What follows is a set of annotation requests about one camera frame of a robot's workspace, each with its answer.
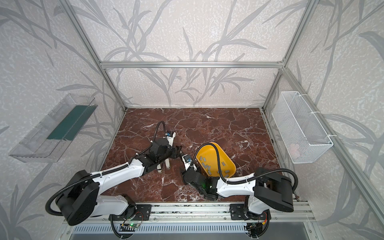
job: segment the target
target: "wall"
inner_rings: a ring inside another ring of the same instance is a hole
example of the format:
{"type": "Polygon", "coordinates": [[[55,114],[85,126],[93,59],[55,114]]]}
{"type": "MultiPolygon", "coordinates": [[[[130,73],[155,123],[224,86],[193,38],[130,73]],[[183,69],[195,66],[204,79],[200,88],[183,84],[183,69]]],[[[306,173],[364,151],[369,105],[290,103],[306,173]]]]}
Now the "wall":
{"type": "Polygon", "coordinates": [[[46,200],[81,169],[101,167],[123,112],[56,1],[0,3],[0,238],[54,239],[63,217],[46,200]],[[10,156],[68,93],[94,96],[94,114],[57,163],[10,156]]]}
{"type": "MultiPolygon", "coordinates": [[[[356,162],[382,196],[384,143],[383,1],[320,1],[288,63],[356,162]]],[[[270,115],[283,157],[299,176],[325,239],[384,239],[384,230],[332,150],[312,164],[293,165],[270,115]]]]}
{"type": "MultiPolygon", "coordinates": [[[[102,61],[281,61],[307,0],[71,3],[102,61]]],[[[109,70],[127,106],[142,107],[262,106],[273,73],[109,70]]]]}

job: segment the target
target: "transparent container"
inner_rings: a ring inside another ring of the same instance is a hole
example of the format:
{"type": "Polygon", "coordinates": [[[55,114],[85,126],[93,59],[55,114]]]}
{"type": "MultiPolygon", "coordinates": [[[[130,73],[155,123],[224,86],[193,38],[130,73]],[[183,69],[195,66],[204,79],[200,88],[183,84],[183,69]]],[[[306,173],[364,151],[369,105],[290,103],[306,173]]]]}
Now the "transparent container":
{"type": "Polygon", "coordinates": [[[68,94],[9,155],[22,162],[57,162],[96,109],[93,100],[68,94]]]}
{"type": "Polygon", "coordinates": [[[299,92],[280,93],[272,116],[293,163],[314,162],[333,146],[315,114],[299,92]]]}

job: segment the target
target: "yellow bin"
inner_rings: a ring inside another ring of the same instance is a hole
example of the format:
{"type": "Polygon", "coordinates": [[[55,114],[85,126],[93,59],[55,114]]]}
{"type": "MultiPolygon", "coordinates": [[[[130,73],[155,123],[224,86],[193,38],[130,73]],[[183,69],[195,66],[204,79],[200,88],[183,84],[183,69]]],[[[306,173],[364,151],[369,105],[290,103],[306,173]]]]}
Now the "yellow bin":
{"type": "MultiPolygon", "coordinates": [[[[236,172],[236,166],[224,150],[215,142],[213,143],[217,149],[220,156],[220,167],[224,177],[232,177],[236,172]]],[[[217,167],[217,156],[216,151],[213,146],[207,145],[200,149],[196,155],[197,161],[200,163],[201,168],[207,173],[210,177],[220,177],[217,167]]]]}

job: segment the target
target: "brown marble table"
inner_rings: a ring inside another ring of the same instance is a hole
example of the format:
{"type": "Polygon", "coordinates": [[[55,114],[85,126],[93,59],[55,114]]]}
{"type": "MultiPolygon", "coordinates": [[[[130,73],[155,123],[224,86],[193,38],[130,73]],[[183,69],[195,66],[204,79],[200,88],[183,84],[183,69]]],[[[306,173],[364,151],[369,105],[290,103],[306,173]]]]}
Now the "brown marble table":
{"type": "MultiPolygon", "coordinates": [[[[278,168],[278,162],[258,108],[181,108],[128,109],[103,169],[128,161],[136,152],[149,146],[156,124],[163,120],[166,129],[175,131],[175,145],[193,155],[205,142],[216,142],[236,165],[234,177],[248,175],[257,167],[278,168]]],[[[170,161],[156,170],[128,180],[105,195],[128,194],[135,202],[205,201],[193,187],[184,185],[181,160],[170,161]]],[[[220,201],[244,201],[244,196],[231,196],[220,201]]]]}

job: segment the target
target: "workstation enclosure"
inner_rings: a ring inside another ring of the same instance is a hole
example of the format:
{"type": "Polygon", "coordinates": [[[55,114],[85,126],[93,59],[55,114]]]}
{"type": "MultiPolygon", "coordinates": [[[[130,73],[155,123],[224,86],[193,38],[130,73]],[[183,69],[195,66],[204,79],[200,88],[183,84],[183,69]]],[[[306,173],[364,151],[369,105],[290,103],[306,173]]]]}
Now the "workstation enclosure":
{"type": "Polygon", "coordinates": [[[383,22],[374,0],[2,1],[0,235],[65,234],[45,202],[103,167],[127,109],[247,108],[298,175],[318,236],[384,239],[383,22]],[[94,106],[69,147],[12,157],[68,94],[94,106]],[[308,130],[281,125],[297,115],[289,96],[329,139],[307,143],[310,160],[289,142],[308,130]]]}

